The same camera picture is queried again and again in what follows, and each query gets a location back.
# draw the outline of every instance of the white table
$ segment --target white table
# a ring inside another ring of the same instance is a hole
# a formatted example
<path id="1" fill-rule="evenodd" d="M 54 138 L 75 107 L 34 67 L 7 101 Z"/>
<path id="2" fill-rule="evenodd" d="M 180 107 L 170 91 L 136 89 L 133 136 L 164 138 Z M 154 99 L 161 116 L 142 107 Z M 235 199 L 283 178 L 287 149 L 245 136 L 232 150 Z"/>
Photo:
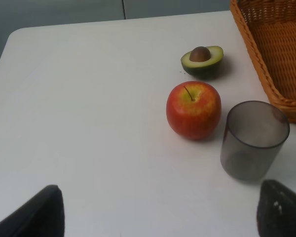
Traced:
<path id="1" fill-rule="evenodd" d="M 180 58 L 219 45 L 230 65 L 215 136 L 168 125 Z M 63 191 L 67 237 L 257 237 L 259 184 L 220 164 L 225 119 L 267 98 L 229 11 L 28 28 L 0 60 L 0 220 L 40 189 Z M 267 178 L 296 191 L 296 125 Z"/>

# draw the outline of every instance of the wicker basket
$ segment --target wicker basket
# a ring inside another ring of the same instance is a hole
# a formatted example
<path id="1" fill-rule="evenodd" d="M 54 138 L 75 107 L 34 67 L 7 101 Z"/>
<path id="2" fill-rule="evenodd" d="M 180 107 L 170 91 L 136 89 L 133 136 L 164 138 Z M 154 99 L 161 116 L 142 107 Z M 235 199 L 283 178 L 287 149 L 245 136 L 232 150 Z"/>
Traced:
<path id="1" fill-rule="evenodd" d="M 296 123 L 296 0 L 231 0 L 230 9 L 270 103 Z"/>

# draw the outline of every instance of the avocado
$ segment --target avocado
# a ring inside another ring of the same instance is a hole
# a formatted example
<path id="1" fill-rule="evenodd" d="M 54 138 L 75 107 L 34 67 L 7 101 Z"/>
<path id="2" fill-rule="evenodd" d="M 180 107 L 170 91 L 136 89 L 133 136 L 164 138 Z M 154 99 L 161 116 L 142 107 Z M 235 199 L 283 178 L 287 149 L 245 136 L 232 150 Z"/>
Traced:
<path id="1" fill-rule="evenodd" d="M 223 49 L 219 46 L 197 47 L 183 55 L 181 63 L 188 74 L 208 79 L 219 71 L 222 58 Z"/>

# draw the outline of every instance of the avocado flesh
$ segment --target avocado flesh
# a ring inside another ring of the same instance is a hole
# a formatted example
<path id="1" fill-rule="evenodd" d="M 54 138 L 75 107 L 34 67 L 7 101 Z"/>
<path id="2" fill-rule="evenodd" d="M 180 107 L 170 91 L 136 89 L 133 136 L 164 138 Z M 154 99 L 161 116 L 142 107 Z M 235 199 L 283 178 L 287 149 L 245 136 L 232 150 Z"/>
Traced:
<path id="1" fill-rule="evenodd" d="M 183 69 L 190 75 L 207 79 L 214 76 L 218 71 L 223 58 L 223 50 L 219 46 L 207 47 L 211 52 L 211 58 L 205 62 L 193 62 L 189 57 L 191 52 L 186 53 L 181 58 Z"/>

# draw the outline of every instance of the red apple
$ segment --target red apple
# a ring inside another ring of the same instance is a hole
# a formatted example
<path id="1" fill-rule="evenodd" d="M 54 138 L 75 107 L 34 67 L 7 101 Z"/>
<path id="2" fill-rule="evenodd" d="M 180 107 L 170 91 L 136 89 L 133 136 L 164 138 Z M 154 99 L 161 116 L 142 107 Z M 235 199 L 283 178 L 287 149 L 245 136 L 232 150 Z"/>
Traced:
<path id="1" fill-rule="evenodd" d="M 200 81 L 177 85 L 167 101 L 167 119 L 179 135 L 192 140 L 208 137 L 217 127 L 222 114 L 218 92 Z"/>

